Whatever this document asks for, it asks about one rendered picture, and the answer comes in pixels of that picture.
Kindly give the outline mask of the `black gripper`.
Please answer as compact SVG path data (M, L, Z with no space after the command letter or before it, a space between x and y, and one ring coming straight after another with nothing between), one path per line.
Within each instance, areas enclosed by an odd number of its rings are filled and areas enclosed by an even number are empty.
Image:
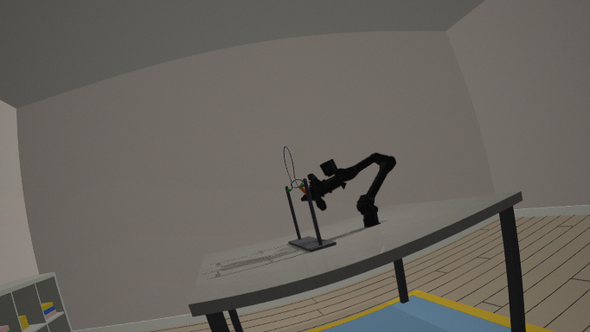
M313 178L317 178L317 177L314 174L309 174L308 175L309 181L312 180ZM312 199L312 201L315 201L316 202L317 206L322 211L326 209L326 205L325 205L326 202L322 199L322 197L324 198L325 195L327 195L328 193L332 193L331 192L332 191L332 188L330 187L330 184L328 183L328 180L323 179L323 181L325 181L324 187L326 187L327 189L322 194L320 194L320 195L318 195L317 193L315 193L314 190L311 190L311 185L309 185L309 190L310 190L310 193L311 193L311 199ZM301 201L308 201L307 200L307 196L304 195L301 198Z

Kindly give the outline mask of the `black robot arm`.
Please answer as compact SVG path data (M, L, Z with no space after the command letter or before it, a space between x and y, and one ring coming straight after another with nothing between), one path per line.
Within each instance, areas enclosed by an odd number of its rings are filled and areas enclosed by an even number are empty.
M353 180L361 170L367 168L372 163L380 165L380 170L377 176L375 177L375 180L373 181L371 187L369 188L367 194L361 195L356 205L358 211L364 216L363 224L365 227L372 227L381 224L378 221L378 207L374 205L375 196L380 190L381 185L384 179L386 178L387 174L396 165L394 157L385 156L378 153L371 154L361 162L357 163L355 166L349 167L347 169L338 169L334 159L330 159L329 161L322 163L320 165L325 176L332 176L330 179L328 179L328 183L330 184L332 190L334 190L341 186L343 189L345 189L345 186L347 184L345 182ZM309 181L309 183L311 185L311 190L314 190L315 193L317 193L318 195L322 194L327 189L326 187L324 187L325 181L320 181L317 178L313 178Z

